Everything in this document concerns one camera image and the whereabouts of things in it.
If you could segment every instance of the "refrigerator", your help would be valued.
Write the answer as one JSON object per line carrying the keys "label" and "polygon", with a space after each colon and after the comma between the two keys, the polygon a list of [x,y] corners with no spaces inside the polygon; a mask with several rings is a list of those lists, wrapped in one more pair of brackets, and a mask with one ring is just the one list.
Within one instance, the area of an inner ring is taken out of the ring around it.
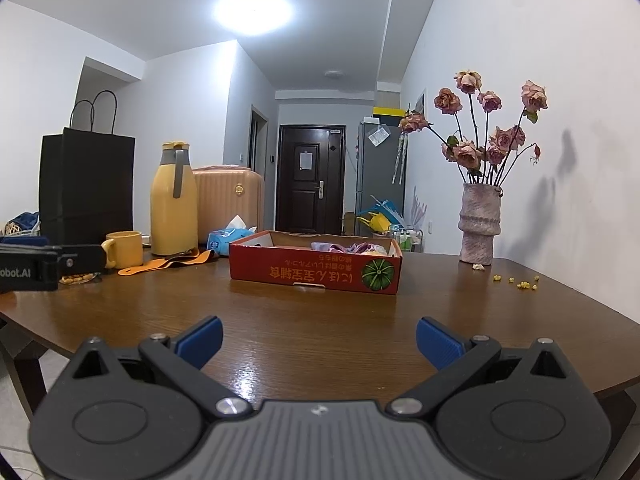
{"label": "refrigerator", "polygon": [[[375,205],[372,195],[380,202],[391,200],[398,211],[404,214],[404,184],[405,178],[402,176],[400,184],[400,167],[398,164],[398,174],[396,182],[391,183],[394,176],[396,155],[398,154],[398,142],[400,139],[400,128],[398,127],[400,117],[381,119],[380,123],[386,123],[390,135],[382,143],[375,146],[369,140],[377,128],[378,124],[360,123],[358,133],[357,149],[357,178],[356,178],[356,216],[360,211]],[[362,222],[356,220],[354,234],[356,236],[370,237],[371,230]]]}

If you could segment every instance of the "thermos lid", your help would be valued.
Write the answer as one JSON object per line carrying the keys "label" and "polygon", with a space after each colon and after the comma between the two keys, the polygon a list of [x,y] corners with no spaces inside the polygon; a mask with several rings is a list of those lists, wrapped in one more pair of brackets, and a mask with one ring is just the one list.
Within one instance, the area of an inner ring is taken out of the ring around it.
{"label": "thermos lid", "polygon": [[183,140],[171,140],[162,143],[163,150],[188,150],[189,145]]}

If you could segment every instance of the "paper note on fridge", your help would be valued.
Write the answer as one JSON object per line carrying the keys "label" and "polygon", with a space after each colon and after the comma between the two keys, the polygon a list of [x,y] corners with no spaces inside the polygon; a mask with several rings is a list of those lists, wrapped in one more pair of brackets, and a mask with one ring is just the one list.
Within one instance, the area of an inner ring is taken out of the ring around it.
{"label": "paper note on fridge", "polygon": [[300,153],[300,169],[301,170],[310,170],[314,161],[313,153]]}
{"label": "paper note on fridge", "polygon": [[379,146],[389,135],[386,124],[382,124],[379,128],[376,128],[372,134],[370,134],[369,140],[374,146]]}

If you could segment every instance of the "rose stem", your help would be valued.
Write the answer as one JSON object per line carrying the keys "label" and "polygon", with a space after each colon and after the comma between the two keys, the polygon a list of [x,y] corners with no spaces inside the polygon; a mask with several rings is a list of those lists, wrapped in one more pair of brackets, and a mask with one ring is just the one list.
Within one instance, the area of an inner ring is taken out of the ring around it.
{"label": "rose stem", "polygon": [[[460,142],[462,142],[462,128],[460,127],[460,120],[458,119],[458,112],[455,112],[454,115],[456,117],[456,122],[458,123],[458,131],[460,132]],[[469,174],[469,183],[470,184],[472,184],[472,180],[473,180],[473,176],[471,174]]]}
{"label": "rose stem", "polygon": [[460,121],[458,120],[458,112],[454,113],[456,122],[458,123],[458,131],[460,133],[460,142],[462,142],[462,128],[460,128]]}
{"label": "rose stem", "polygon": [[[526,108],[522,109],[522,113],[520,114],[520,119],[518,120],[518,128],[520,127],[520,123],[522,122],[522,118],[524,117],[524,112],[526,111]],[[495,179],[495,185],[498,186],[498,181],[500,180],[500,177],[502,176],[502,173],[504,172],[504,167],[507,165],[507,160],[509,159],[509,155],[511,155],[511,147],[513,146],[513,143],[516,141],[516,136],[513,136],[513,139],[511,139],[511,144],[509,145],[509,151],[507,152],[507,156],[504,158],[504,162],[502,163],[500,170],[498,170],[498,174],[496,176]]]}
{"label": "rose stem", "polygon": [[486,113],[486,128],[484,129],[484,170],[482,171],[482,182],[484,183],[485,181],[489,182],[489,174],[487,173],[486,170],[486,160],[487,160],[487,156],[486,156],[486,140],[487,137],[489,137],[489,112]]}
{"label": "rose stem", "polygon": [[[427,129],[428,129],[428,130],[431,130],[434,134],[436,134],[436,137],[438,137],[438,138],[443,142],[443,144],[446,144],[447,146],[449,145],[449,144],[447,144],[447,143],[445,142],[445,140],[444,140],[441,136],[439,136],[439,134],[437,133],[437,131],[436,131],[436,130],[434,130],[434,129],[433,129],[433,128],[431,128],[430,126],[427,126]],[[462,177],[462,180],[463,180],[464,182],[466,182],[466,180],[465,180],[465,175],[462,173],[462,170],[460,170],[460,165],[458,164],[458,162],[457,162],[457,161],[456,161],[456,166],[458,167],[458,171],[460,172],[460,176]]]}
{"label": "rose stem", "polygon": [[509,172],[511,171],[511,168],[513,168],[513,165],[516,163],[516,160],[518,160],[518,157],[520,155],[522,155],[524,152],[526,152],[529,148],[531,148],[532,146],[535,146],[536,143],[534,142],[533,144],[530,144],[529,146],[527,146],[524,150],[522,150],[520,153],[518,153],[516,155],[516,158],[513,159],[513,162],[511,163],[511,165],[509,166],[509,169],[507,170],[507,173],[504,175],[504,177],[502,178],[502,184],[504,184],[504,179],[507,178],[509,176]]}
{"label": "rose stem", "polygon": [[[478,140],[478,125],[476,124],[476,116],[474,115],[474,100],[471,98],[471,94],[467,94],[469,96],[469,107],[471,109],[471,118],[474,122],[474,128],[476,130],[476,149],[478,149],[480,141]],[[476,184],[478,184],[480,180],[476,177]]]}

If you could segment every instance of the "bottle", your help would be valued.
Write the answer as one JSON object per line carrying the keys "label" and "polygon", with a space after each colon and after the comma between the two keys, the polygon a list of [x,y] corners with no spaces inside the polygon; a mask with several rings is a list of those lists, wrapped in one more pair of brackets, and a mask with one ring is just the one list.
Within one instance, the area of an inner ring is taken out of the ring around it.
{"label": "bottle", "polygon": [[151,252],[169,256],[197,246],[198,202],[189,145],[166,142],[151,186]]}

